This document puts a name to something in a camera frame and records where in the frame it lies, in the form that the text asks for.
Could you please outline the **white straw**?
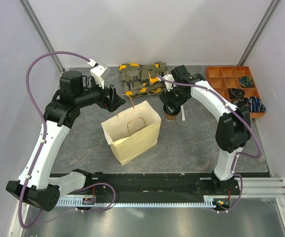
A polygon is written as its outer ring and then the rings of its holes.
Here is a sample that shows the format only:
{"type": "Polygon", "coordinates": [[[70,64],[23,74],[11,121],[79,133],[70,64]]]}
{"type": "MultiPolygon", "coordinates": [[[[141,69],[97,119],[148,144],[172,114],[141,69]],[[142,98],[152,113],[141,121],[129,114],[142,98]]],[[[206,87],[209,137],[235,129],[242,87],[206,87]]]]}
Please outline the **white straw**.
{"type": "Polygon", "coordinates": [[[182,117],[182,121],[185,121],[185,113],[184,113],[183,105],[181,106],[181,117],[182,117]]]}

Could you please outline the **brown paper coffee cup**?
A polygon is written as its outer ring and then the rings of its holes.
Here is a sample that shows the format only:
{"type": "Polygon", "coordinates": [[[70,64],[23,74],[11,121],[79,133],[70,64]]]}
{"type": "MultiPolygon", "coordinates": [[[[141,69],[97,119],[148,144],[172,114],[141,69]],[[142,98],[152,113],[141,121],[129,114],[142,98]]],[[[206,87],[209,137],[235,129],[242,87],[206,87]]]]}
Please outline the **brown paper coffee cup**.
{"type": "Polygon", "coordinates": [[[168,112],[164,112],[164,116],[167,121],[175,121],[177,119],[177,115],[177,113],[169,114],[168,112]]]}

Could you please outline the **brown paper bag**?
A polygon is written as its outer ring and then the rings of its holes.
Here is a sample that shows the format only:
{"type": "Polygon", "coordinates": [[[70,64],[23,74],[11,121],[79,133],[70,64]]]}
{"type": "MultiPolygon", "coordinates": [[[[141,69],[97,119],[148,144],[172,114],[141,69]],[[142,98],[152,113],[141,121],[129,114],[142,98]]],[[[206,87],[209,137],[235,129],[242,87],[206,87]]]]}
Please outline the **brown paper bag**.
{"type": "Polygon", "coordinates": [[[144,100],[101,123],[107,143],[121,165],[157,145],[161,118],[144,100]]]}

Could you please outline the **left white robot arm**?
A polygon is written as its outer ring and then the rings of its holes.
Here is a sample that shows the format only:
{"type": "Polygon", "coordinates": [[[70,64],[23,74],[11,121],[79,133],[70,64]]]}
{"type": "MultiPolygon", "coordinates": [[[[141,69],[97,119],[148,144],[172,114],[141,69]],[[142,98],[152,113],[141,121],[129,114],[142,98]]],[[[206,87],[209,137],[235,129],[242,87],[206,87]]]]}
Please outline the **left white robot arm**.
{"type": "Polygon", "coordinates": [[[93,182],[89,173],[75,169],[71,173],[50,180],[50,172],[59,148],[80,115],[80,109],[97,104],[109,112],[116,111],[125,100],[116,93],[115,86],[107,87],[108,72],[99,67],[86,77],[79,71],[67,71],[60,77],[55,92],[43,115],[47,129],[42,129],[28,164],[16,181],[8,181],[6,191],[18,200],[44,211],[51,211],[59,198],[75,190],[88,194],[93,182]]]}

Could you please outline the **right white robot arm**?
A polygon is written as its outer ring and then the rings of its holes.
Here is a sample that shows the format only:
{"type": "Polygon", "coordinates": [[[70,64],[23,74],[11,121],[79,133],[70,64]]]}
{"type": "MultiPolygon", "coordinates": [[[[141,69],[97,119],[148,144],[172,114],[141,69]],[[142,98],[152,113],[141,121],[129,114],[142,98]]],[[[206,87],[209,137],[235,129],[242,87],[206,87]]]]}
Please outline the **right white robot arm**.
{"type": "Polygon", "coordinates": [[[158,79],[166,86],[160,95],[165,115],[177,115],[182,105],[194,98],[216,119],[215,140],[220,151],[210,187],[215,194],[224,193],[234,180],[237,158],[251,138],[249,110],[224,99],[201,74],[190,74],[184,65],[158,79]]]}

